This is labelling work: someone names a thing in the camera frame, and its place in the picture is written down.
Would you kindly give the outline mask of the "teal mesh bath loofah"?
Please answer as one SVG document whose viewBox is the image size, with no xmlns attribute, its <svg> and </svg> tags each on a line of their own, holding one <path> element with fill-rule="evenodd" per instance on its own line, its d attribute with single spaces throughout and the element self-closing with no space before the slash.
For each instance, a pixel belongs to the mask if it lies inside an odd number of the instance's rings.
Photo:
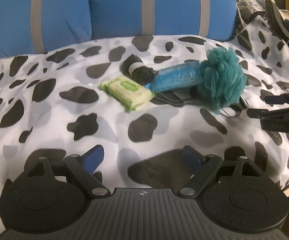
<svg viewBox="0 0 289 240">
<path fill-rule="evenodd" d="M 247 76 L 232 48 L 217 47 L 206 52 L 207 59 L 200 63 L 202 82 L 197 91 L 206 106 L 219 112 L 222 108 L 239 103 Z"/>
</svg>

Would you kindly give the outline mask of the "green wet wipes pack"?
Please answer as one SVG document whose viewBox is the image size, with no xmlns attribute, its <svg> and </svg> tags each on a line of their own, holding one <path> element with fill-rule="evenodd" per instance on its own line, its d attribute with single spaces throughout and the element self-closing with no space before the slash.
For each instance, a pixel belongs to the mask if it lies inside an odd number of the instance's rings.
<svg viewBox="0 0 289 240">
<path fill-rule="evenodd" d="M 107 91 L 130 111 L 136 111 L 155 96 L 151 90 L 125 75 L 102 82 L 100 89 Z"/>
</svg>

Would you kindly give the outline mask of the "blue tissue pack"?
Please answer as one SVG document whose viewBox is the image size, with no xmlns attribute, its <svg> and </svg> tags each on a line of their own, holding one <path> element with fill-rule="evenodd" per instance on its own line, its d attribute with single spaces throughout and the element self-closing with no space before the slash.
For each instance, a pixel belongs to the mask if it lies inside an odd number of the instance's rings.
<svg viewBox="0 0 289 240">
<path fill-rule="evenodd" d="M 189 61 L 161 69 L 144 87 L 154 93 L 190 88 L 202 82 L 200 62 Z"/>
</svg>

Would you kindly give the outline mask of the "cow print blanket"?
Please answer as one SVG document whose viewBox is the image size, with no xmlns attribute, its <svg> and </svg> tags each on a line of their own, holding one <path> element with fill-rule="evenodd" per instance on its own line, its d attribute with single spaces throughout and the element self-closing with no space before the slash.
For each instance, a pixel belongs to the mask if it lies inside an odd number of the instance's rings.
<svg viewBox="0 0 289 240">
<path fill-rule="evenodd" d="M 159 70 L 204 61 L 209 50 L 220 47 L 236 53 L 247 77 L 237 111 L 213 113 L 188 90 L 129 111 L 100 88 L 122 74 L 123 61 L 132 54 Z M 98 144 L 105 156 L 97 175 L 110 190 L 177 190 L 191 176 L 181 158 L 185 145 L 224 159 L 246 155 L 284 189 L 289 134 L 263 131 L 247 108 L 266 108 L 266 96 L 288 91 L 289 48 L 261 18 L 228 42 L 195 35 L 120 37 L 1 59 L 0 196 L 35 159 L 62 160 Z"/>
</svg>

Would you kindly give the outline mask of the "black roll with white band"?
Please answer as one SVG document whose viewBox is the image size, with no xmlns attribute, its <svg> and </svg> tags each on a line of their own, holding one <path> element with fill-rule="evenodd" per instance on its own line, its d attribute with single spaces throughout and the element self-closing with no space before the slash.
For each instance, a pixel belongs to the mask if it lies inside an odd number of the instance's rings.
<svg viewBox="0 0 289 240">
<path fill-rule="evenodd" d="M 142 86 L 152 82 L 155 78 L 155 70 L 146 66 L 137 55 L 131 54 L 122 66 L 124 72 Z"/>
</svg>

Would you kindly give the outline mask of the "blue striped cushion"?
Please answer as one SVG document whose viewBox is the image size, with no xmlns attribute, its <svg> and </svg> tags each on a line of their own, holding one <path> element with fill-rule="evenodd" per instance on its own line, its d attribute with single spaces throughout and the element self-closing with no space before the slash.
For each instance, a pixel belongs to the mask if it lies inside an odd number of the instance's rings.
<svg viewBox="0 0 289 240">
<path fill-rule="evenodd" d="M 0 59 L 89 41 L 89 0 L 0 0 Z"/>
<path fill-rule="evenodd" d="M 140 35 L 233 37 L 236 0 L 91 0 L 94 39 Z"/>
</svg>

